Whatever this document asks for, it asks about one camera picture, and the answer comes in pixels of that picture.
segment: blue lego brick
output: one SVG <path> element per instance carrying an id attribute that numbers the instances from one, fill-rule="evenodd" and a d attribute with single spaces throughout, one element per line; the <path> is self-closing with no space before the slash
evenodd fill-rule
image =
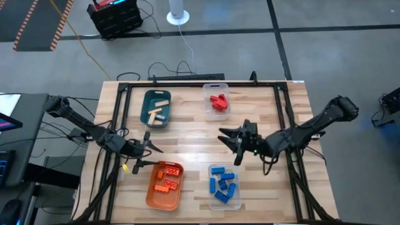
<path id="1" fill-rule="evenodd" d="M 220 200 L 221 202 L 223 202 L 224 204 L 228 203 L 228 201 L 229 201 L 229 198 L 221 191 L 217 191 L 217 193 L 215 193 L 214 197 L 217 198 L 218 200 Z"/>
<path id="2" fill-rule="evenodd" d="M 215 178 L 210 178 L 210 192 L 215 192 Z"/>
<path id="3" fill-rule="evenodd" d="M 228 190 L 228 185 L 226 185 L 225 180 L 218 181 L 218 184 L 221 191 Z"/>
<path id="4" fill-rule="evenodd" d="M 221 179 L 233 179 L 235 178 L 235 174 L 229 173 L 229 174 L 221 174 Z"/>
<path id="5" fill-rule="evenodd" d="M 227 191 L 227 196 L 229 198 L 233 197 L 233 193 L 235 192 L 235 188 L 236 188 L 236 184 L 235 183 L 231 183 L 229 185 L 229 190 Z"/>
<path id="6" fill-rule="evenodd" d="M 225 173 L 224 167 L 211 168 L 211 174 L 221 174 L 221 173 Z"/>

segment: black crate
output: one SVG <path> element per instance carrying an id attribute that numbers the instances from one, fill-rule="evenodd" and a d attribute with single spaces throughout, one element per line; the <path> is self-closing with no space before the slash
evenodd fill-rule
<path id="1" fill-rule="evenodd" d="M 136 1 L 115 1 L 118 3 L 101 6 L 98 10 L 90 4 L 87 7 L 87 13 L 102 38 L 118 38 L 120 35 L 142 26 L 143 20 Z"/>

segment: white cable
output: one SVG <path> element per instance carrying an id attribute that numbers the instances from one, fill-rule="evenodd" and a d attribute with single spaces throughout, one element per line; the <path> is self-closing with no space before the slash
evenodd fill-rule
<path id="1" fill-rule="evenodd" d="M 193 49 L 188 45 L 188 43 L 186 42 L 185 38 L 183 37 L 182 31 L 181 31 L 181 25 L 177 25 L 179 28 L 179 32 L 181 33 L 181 36 L 183 38 L 183 41 L 185 42 L 186 46 L 190 49 L 190 51 L 192 52 L 192 63 L 193 63 L 193 72 L 196 72 L 196 65 L 194 64 L 194 52 Z"/>

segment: orange lego brick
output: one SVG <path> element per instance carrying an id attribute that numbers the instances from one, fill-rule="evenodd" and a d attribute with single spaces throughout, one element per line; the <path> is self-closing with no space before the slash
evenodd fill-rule
<path id="1" fill-rule="evenodd" d="M 172 166 L 166 166 L 165 173 L 168 175 L 172 175 L 172 176 L 179 176 L 179 168 L 172 167 Z"/>
<path id="2" fill-rule="evenodd" d="M 163 175 L 164 175 L 164 172 L 158 171 L 157 178 L 158 178 L 158 179 L 162 179 L 162 178 L 163 178 Z"/>
<path id="3" fill-rule="evenodd" d="M 178 184 L 174 181 L 165 180 L 164 186 L 171 188 L 172 190 L 176 190 L 178 188 Z"/>
<path id="4" fill-rule="evenodd" d="M 168 193 L 169 187 L 161 186 L 161 185 L 155 185 L 154 190 L 161 191 L 161 192 L 164 192 L 164 193 Z"/>

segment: gray concrete floor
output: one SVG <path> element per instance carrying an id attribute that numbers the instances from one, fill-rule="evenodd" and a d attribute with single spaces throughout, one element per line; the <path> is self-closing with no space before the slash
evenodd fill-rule
<path id="1" fill-rule="evenodd" d="M 86 14 L 90 2 L 75 1 L 68 17 L 79 34 L 97 34 Z M 177 31 L 164 19 L 168 2 L 150 2 L 160 30 Z M 273 3 L 281 28 L 398 24 L 400 21 L 398 1 Z M 149 12 L 145 2 L 139 0 L 138 4 Z M 185 4 L 191 20 L 182 26 L 184 31 L 272 27 L 265 0 L 186 0 Z M 153 21 L 146 20 L 142 29 L 154 32 Z M 66 27 L 62 35 L 72 35 L 71 30 Z M 398 29 L 282 33 L 292 78 L 305 80 L 315 113 L 338 94 L 350 97 L 360 107 L 355 121 L 330 126 L 321 141 L 337 209 L 344 221 L 370 224 L 400 221 L 399 128 L 374 129 L 370 122 L 372 114 L 379 110 L 378 97 L 400 84 L 399 35 Z M 186 40 L 194 50 L 199 74 L 225 73 L 226 79 L 248 79 L 255 70 L 260 79 L 284 79 L 274 34 L 186 36 Z M 119 73 L 134 71 L 146 79 L 149 65 L 156 61 L 173 69 L 181 60 L 191 65 L 191 54 L 179 36 L 84 43 L 114 78 Z M 0 61 L 2 92 L 47 92 L 96 98 L 102 82 L 107 80 L 77 41 L 60 41 L 54 52 L 13 52 L 12 45 L 0 43 L 0 52 L 5 56 Z M 161 67 L 152 73 L 170 75 Z M 95 111 L 95 102 L 86 104 Z M 85 113 L 79 106 L 72 106 Z M 72 127 L 62 119 L 49 116 L 45 121 Z M 41 141 L 33 154 L 40 154 L 46 148 L 45 155 L 67 156 L 74 146 L 67 141 Z M 84 154 L 82 149 L 77 155 Z M 39 211 L 36 224 L 61 223 L 68 217 Z"/>

